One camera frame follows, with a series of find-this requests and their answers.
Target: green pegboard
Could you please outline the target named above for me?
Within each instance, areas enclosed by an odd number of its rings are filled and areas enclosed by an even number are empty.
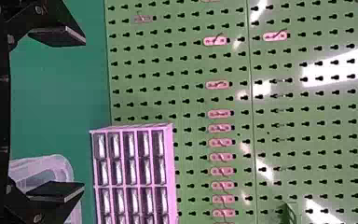
[[[105,1],[112,119],[175,125],[180,223],[358,223],[358,3]],[[151,16],[152,22],[134,23]],[[263,34],[285,30],[285,41]],[[229,44],[205,47],[207,36]],[[205,83],[227,80],[227,90]],[[208,119],[231,109],[228,119]],[[229,133],[208,125],[230,123]],[[211,138],[232,147],[210,148]],[[231,152],[230,177],[205,174]],[[210,184],[231,179],[234,218]]]

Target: pink tag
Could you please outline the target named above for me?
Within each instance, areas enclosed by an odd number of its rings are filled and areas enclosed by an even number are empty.
[[[210,147],[230,147],[234,145],[235,140],[231,138],[213,138],[209,140]]]
[[[224,36],[210,36],[204,38],[205,46],[218,46],[218,45],[226,45],[227,38]]]
[[[212,211],[214,217],[235,217],[234,209],[214,209]]]
[[[213,167],[211,169],[212,175],[234,175],[234,168],[232,167]]]
[[[137,15],[135,16],[134,21],[135,23],[148,23],[153,21],[153,17],[148,15]]]
[[[232,161],[234,157],[231,153],[228,152],[220,152],[220,153],[212,153],[209,158],[211,161]]]
[[[212,189],[215,190],[226,190],[226,189],[234,189],[235,185],[232,181],[219,181],[212,183]]]
[[[218,109],[208,111],[208,117],[210,119],[226,119],[231,117],[234,113],[231,110],[227,109]]]
[[[212,203],[235,203],[235,197],[231,194],[219,194],[212,197]]]
[[[287,32],[281,31],[276,33],[265,33],[263,34],[264,41],[282,41],[287,39]]]
[[[210,133],[228,133],[231,130],[231,124],[211,124],[208,126],[208,131]]]
[[[206,89],[208,90],[225,90],[229,88],[229,82],[226,80],[209,81],[206,83]]]

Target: teal wall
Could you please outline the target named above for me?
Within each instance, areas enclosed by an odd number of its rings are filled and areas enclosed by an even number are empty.
[[[103,1],[66,0],[87,46],[52,49],[25,37],[11,53],[12,159],[62,154],[86,183],[83,223],[95,219],[90,129],[110,123]]]

